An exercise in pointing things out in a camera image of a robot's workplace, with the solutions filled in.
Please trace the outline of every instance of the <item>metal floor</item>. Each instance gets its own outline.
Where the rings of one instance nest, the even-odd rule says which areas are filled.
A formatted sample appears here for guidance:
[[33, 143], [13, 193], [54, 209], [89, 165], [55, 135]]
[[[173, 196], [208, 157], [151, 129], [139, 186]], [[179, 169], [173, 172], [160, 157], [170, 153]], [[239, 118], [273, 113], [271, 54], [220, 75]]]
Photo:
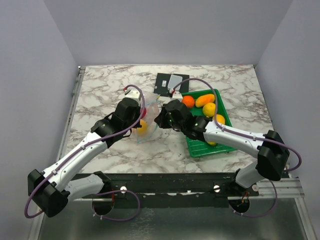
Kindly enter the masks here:
[[[251, 201], [248, 213], [262, 213], [273, 200]], [[113, 217], [128, 217], [135, 209], [114, 209]], [[144, 208], [127, 222], [93, 217], [91, 201], [74, 201], [59, 215], [44, 217], [39, 240], [305, 240], [294, 199], [279, 199], [275, 211], [245, 218], [229, 208]]]

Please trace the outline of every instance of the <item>black metal bar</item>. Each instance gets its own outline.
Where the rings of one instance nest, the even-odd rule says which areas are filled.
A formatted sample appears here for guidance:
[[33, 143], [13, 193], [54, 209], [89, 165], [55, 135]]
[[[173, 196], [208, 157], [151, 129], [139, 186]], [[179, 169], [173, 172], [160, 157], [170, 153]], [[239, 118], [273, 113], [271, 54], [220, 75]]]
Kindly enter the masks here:
[[[74, 179], [85, 178], [90, 174], [80, 173]], [[119, 190], [125, 186], [139, 197], [142, 208], [227, 208], [228, 197], [243, 196], [229, 187], [234, 173], [105, 173], [110, 179], [109, 190]], [[259, 193], [247, 189], [250, 196]], [[111, 199], [111, 195], [88, 196], [87, 198]], [[129, 209], [137, 207], [136, 198], [130, 193], [114, 196], [114, 207]], [[93, 204], [110, 206], [110, 201], [94, 201]]]

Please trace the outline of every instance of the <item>black joint housing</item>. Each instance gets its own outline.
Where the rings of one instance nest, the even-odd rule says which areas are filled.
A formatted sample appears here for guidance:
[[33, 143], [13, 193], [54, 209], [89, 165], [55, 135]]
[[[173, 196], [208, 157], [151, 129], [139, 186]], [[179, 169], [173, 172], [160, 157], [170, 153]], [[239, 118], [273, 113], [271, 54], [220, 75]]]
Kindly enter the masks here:
[[184, 103], [175, 99], [163, 105], [159, 116], [154, 121], [161, 129], [174, 129], [192, 140], [205, 142], [204, 132], [208, 122], [212, 119], [193, 116]]
[[[109, 116], [106, 116], [105, 118], [98, 120], [91, 128], [91, 132], [98, 134], [102, 138], [118, 133], [134, 124], [139, 115], [140, 106], [138, 102], [134, 99], [125, 97], [116, 106], [111, 119], [109, 119]], [[138, 122], [134, 128], [138, 128], [140, 126], [141, 125]], [[108, 148], [110, 148], [112, 144], [122, 139], [125, 134], [126, 133], [124, 132], [123, 134], [108, 138], [104, 141]]]
[[233, 177], [232, 177], [232, 181], [229, 184], [230, 189], [234, 190], [234, 192], [236, 194], [241, 194], [243, 192], [246, 191], [246, 189], [243, 186], [240, 186], [237, 182], [236, 182], [236, 177], [239, 173], [241, 169], [239, 168], [237, 171], [235, 171]]
[[[45, 177], [36, 169], [29, 173], [27, 177], [28, 195], [45, 179]], [[68, 203], [68, 191], [57, 190], [49, 181], [46, 181], [35, 193], [32, 200], [49, 217], [54, 217], [60, 213]]]
[[[269, 130], [265, 135], [266, 139], [284, 143], [280, 135], [276, 131]], [[289, 158], [289, 150], [276, 143], [263, 141], [257, 156], [256, 169], [258, 173], [266, 179], [279, 181], [284, 172], [287, 160]]]
[[[102, 189], [99, 193], [107, 193], [112, 191], [111, 187], [111, 179], [106, 176], [102, 171], [96, 171], [93, 173], [94, 175], [97, 175], [99, 178], [101, 178], [102, 182], [104, 183]], [[101, 198], [111, 198], [112, 199], [112, 193], [106, 194], [100, 196]], [[99, 215], [106, 215], [113, 209], [114, 202], [110, 202], [109, 204], [106, 204], [104, 201], [92, 201], [92, 207], [94, 208], [94, 212]]]

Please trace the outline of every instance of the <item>cable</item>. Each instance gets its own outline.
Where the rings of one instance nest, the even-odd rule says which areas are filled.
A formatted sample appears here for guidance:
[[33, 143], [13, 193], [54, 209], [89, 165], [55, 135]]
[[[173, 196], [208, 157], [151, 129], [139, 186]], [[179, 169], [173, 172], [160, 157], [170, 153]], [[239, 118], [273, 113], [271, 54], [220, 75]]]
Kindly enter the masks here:
[[276, 208], [276, 206], [278, 204], [278, 193], [277, 193], [276, 186], [271, 180], [269, 180], [269, 181], [272, 184], [272, 187], [274, 189], [275, 198], [274, 198], [274, 203], [273, 203], [272, 207], [268, 211], [266, 211], [265, 213], [258, 214], [258, 215], [247, 215], [247, 214], [243, 214], [243, 213], [237, 212], [236, 210], [234, 210], [234, 208], [230, 204], [229, 204], [229, 207], [233, 210], [233, 212], [235, 214], [237, 214], [237, 215], [239, 215], [241, 217], [254, 219], [254, 218], [261, 218], [261, 217], [264, 217], [264, 216], [268, 215], [269, 213], [271, 213]]
[[241, 203], [244, 203], [244, 198], [247, 196], [246, 199], [249, 198], [249, 192], [248, 191], [245, 191], [245, 194], [243, 195], [243, 197], [241, 198]]
[[286, 149], [291, 150], [291, 151], [294, 152], [295, 155], [298, 157], [298, 164], [297, 164], [295, 167], [292, 167], [292, 168], [289, 168], [289, 169], [284, 170], [285, 172], [291, 172], [291, 171], [293, 171], [293, 170], [298, 169], [298, 168], [301, 166], [301, 164], [302, 164], [301, 155], [300, 155], [294, 148], [292, 148], [292, 147], [290, 147], [290, 146], [288, 146], [288, 145], [286, 145], [286, 144], [283, 144], [283, 143], [278, 142], [278, 141], [275, 141], [275, 140], [263, 138], [263, 137], [254, 137], [254, 136], [251, 136], [251, 135], [247, 135], [247, 134], [244, 134], [244, 133], [241, 133], [241, 132], [237, 132], [237, 131], [228, 129], [228, 128], [226, 128], [226, 127], [223, 128], [223, 127], [217, 122], [218, 98], [217, 98], [216, 91], [215, 91], [215, 90], [213, 89], [213, 87], [212, 87], [209, 83], [207, 83], [205, 80], [202, 80], [202, 79], [196, 78], [196, 77], [192, 77], [192, 78], [185, 79], [185, 80], [179, 82], [176, 86], [173, 87], [173, 92], [172, 92], [172, 93], [175, 92], [176, 87], [178, 87], [179, 85], [183, 84], [184, 82], [188, 82], [188, 81], [190, 81], [190, 80], [200, 81], [200, 82], [206, 84], [206, 85], [212, 90], [212, 92], [213, 92], [213, 94], [214, 94], [214, 97], [215, 97], [215, 101], [214, 101], [214, 103], [215, 103], [214, 122], [215, 122], [215, 124], [216, 124], [220, 129], [223, 129], [223, 130], [226, 131], [226, 132], [229, 132], [229, 133], [231, 133], [231, 134], [238, 135], [238, 136], [240, 136], [240, 137], [244, 137], [244, 138], [248, 138], [248, 139], [253, 139], [253, 140], [259, 140], [259, 141], [266, 141], [266, 142], [273, 143], [273, 144], [277, 144], [277, 145], [279, 145], [279, 146], [281, 146], [281, 147], [284, 147], [284, 148], [286, 148]]
[[114, 190], [114, 191], [107, 191], [107, 192], [104, 192], [104, 193], [97, 193], [97, 194], [95, 194], [95, 196], [103, 196], [103, 195], [107, 195], [107, 194], [114, 194], [114, 193], [121, 193], [121, 192], [130, 193], [136, 198], [136, 201], [138, 203], [138, 207], [137, 207], [136, 212], [135, 212], [134, 215], [132, 215], [131, 217], [127, 217], [127, 218], [113, 218], [113, 217], [109, 217], [109, 216], [105, 216], [105, 215], [99, 215], [99, 214], [96, 213], [94, 205], [92, 205], [92, 210], [94, 212], [93, 216], [98, 216], [98, 217], [100, 217], [101, 220], [102, 219], [108, 219], [108, 220], [116, 221], [116, 222], [129, 221], [131, 219], [134, 219], [136, 216], [138, 216], [138, 214], [140, 213], [140, 200], [139, 200], [138, 195], [135, 194], [133, 191], [130, 191], [130, 190]]
[[[137, 125], [139, 122], [140, 122], [140, 119], [142, 118], [143, 114], [144, 114], [144, 111], [145, 111], [145, 107], [146, 107], [146, 102], [145, 102], [145, 97], [143, 95], [143, 92], [142, 90], [137, 87], [136, 85], [133, 85], [133, 84], [129, 84], [127, 85], [123, 90], [126, 90], [127, 88], [129, 87], [133, 87], [135, 89], [137, 89], [141, 95], [141, 98], [142, 98], [142, 109], [141, 109], [141, 113], [138, 117], [138, 119], [131, 125], [129, 126], [128, 128], [122, 130], [122, 131], [119, 131], [119, 132], [116, 132], [114, 134], [111, 134], [111, 135], [108, 135], [108, 136], [104, 136], [104, 137], [101, 137], [99, 139], [96, 139], [96, 140], [93, 140], [93, 141], [90, 141], [88, 143], [86, 143], [84, 146], [85, 147], [88, 147], [96, 142], [100, 142], [100, 141], [104, 141], [106, 139], [109, 139], [109, 138], [113, 138], [113, 137], [116, 137], [118, 135], [121, 135], [121, 134], [124, 134], [126, 132], [128, 132], [130, 129], [132, 129], [135, 125]], [[83, 151], [83, 149], [80, 147], [78, 148], [77, 150], [75, 150], [72, 154], [70, 154], [69, 157], [67, 157], [56, 169], [55, 171], [59, 171], [70, 159], [72, 159], [75, 155], [77, 155], [79, 152]], [[26, 204], [25, 204], [25, 207], [24, 207], [24, 216], [27, 218], [27, 219], [33, 219], [37, 216], [39, 216], [40, 214], [42, 214], [44, 211], [41, 210], [39, 212], [37, 212], [36, 214], [34, 215], [29, 215], [28, 214], [28, 208], [29, 208], [29, 205], [30, 205], [30, 202], [32, 200], [32, 198], [35, 196], [35, 194], [37, 193], [37, 191], [42, 187], [42, 185], [48, 181], [54, 174], [51, 172], [45, 179], [43, 179], [36, 187], [35, 189], [31, 192], [30, 196], [28, 197], [27, 201], [26, 201]]]

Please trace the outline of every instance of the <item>gray wall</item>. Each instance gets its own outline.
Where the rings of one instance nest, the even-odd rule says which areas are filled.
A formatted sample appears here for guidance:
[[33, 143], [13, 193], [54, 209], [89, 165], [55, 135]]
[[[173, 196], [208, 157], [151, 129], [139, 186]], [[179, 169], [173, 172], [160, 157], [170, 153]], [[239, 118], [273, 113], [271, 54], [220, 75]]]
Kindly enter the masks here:
[[44, 0], [79, 65], [257, 64], [292, 0]]
[[0, 239], [26, 240], [27, 175], [56, 159], [78, 70], [42, 0], [1, 1], [0, 36]]
[[[273, 125], [303, 158], [297, 174], [320, 237], [320, 1], [294, 0], [256, 72]], [[297, 158], [291, 154], [292, 165]]]

